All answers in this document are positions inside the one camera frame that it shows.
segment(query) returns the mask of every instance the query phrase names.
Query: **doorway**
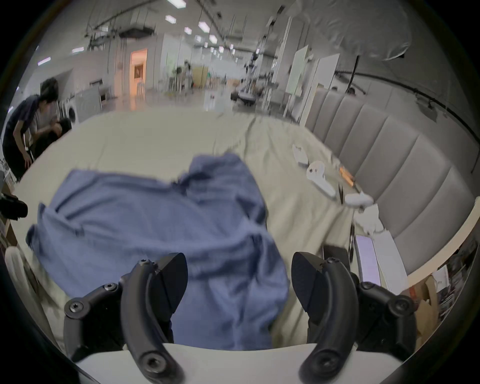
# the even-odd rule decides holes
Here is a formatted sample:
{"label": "doorway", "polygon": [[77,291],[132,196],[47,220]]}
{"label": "doorway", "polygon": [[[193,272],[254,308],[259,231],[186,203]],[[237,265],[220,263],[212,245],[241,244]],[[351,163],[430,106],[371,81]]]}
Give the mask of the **doorway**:
{"label": "doorway", "polygon": [[130,96],[137,96],[137,92],[141,92],[142,87],[138,86],[143,83],[145,87],[146,71],[147,71],[147,49],[134,51],[130,55]]}

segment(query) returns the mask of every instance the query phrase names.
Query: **floor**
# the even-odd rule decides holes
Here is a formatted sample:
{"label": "floor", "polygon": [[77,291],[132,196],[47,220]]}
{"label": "floor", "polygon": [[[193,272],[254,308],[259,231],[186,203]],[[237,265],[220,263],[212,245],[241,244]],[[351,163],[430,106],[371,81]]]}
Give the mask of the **floor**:
{"label": "floor", "polygon": [[230,100],[233,88],[223,86],[216,90],[199,90],[184,92],[182,94],[161,93],[156,90],[147,90],[144,96],[117,97],[102,104],[102,112],[144,110],[165,106],[185,108],[202,108],[216,112],[235,111],[243,113],[257,113],[282,118],[277,106],[272,106],[268,111],[262,110],[261,102],[253,107],[245,106],[241,101]]}

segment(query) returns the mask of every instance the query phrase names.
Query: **blue cloth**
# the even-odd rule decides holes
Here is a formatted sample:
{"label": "blue cloth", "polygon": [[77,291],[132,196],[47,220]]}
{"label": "blue cloth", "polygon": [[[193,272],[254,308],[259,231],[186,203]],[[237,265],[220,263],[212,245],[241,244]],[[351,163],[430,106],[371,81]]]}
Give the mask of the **blue cloth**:
{"label": "blue cloth", "polygon": [[117,282],[143,258],[185,254],[188,285],[172,316],[174,341],[271,348],[269,325],[288,295],[266,208],[234,154],[198,156],[177,183],[73,170],[40,204],[27,244],[70,296]]}

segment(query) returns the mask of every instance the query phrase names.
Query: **beige tablecloth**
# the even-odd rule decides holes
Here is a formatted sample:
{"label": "beige tablecloth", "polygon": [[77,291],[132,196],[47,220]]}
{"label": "beige tablecloth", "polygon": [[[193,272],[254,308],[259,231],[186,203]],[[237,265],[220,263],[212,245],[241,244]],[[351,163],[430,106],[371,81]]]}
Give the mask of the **beige tablecloth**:
{"label": "beige tablecloth", "polygon": [[[264,197],[267,228],[285,262],[288,276],[294,252],[317,253],[322,244],[347,247],[353,209],[326,197],[306,179],[293,158],[301,145],[310,162],[325,163],[335,188],[342,183],[329,149],[305,128],[251,114],[215,114],[200,109],[156,108],[111,112],[87,120],[62,137],[31,166],[15,188],[29,207],[27,218],[12,226],[25,259],[45,295],[42,306],[55,339],[62,345],[63,306],[67,295],[49,278],[25,243],[36,223],[39,202],[49,204],[74,168],[121,172],[174,180],[197,154],[237,153],[247,164]],[[308,316],[290,286],[288,302],[272,328],[275,347],[306,342]]]}

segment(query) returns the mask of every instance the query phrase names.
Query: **washing machine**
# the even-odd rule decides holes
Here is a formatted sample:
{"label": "washing machine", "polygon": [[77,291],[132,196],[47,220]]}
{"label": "washing machine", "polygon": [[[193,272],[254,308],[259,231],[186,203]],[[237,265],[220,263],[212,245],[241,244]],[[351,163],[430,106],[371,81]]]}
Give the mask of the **washing machine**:
{"label": "washing machine", "polygon": [[72,122],[72,129],[88,118],[102,112],[99,86],[93,86],[76,93],[65,101],[65,115]]}

